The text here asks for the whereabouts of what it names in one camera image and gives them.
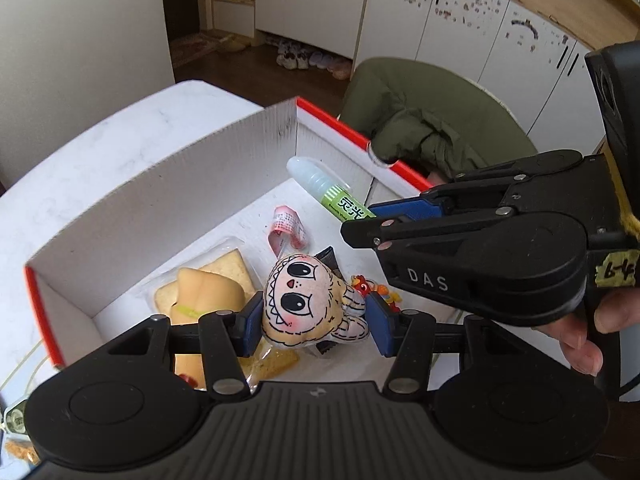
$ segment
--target green bottle label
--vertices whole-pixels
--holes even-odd
[[[359,218],[374,218],[375,215],[354,199],[340,186],[331,186],[326,190],[320,203],[327,208],[341,222],[357,220]]]

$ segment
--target person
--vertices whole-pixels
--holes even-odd
[[[594,314],[598,332],[608,334],[640,322],[640,289],[620,288],[607,294]],[[596,376],[602,368],[602,352],[587,341],[587,323],[575,314],[537,327],[557,339],[569,364],[583,374]]]

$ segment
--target handwritten label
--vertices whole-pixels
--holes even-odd
[[[634,286],[639,256],[637,249],[607,254],[602,265],[596,266],[596,286]]]

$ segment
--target white cardboard box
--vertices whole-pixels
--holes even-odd
[[[354,250],[340,222],[289,178],[287,160],[321,160],[367,205],[415,196],[428,185],[402,163],[381,167],[367,139],[310,103],[290,100],[212,132],[126,182],[52,238],[28,262],[34,314],[56,366],[69,365],[153,313],[140,284],[235,236],[251,247],[261,280],[276,257],[273,210],[288,205],[310,234],[310,254],[334,247],[345,276],[384,281],[371,250]],[[401,292],[403,308],[447,319],[449,307]],[[392,360],[371,338],[308,357],[284,380],[376,380]]]

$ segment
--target yellow label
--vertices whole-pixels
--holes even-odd
[[[602,265],[596,266],[596,286],[634,286],[638,256],[637,249],[607,254]]]
[[[206,314],[206,312],[198,312],[197,310],[193,310],[192,308],[184,305],[175,305],[174,309],[180,312],[180,314],[184,314],[187,317],[192,317],[193,319],[200,319],[200,316]]]

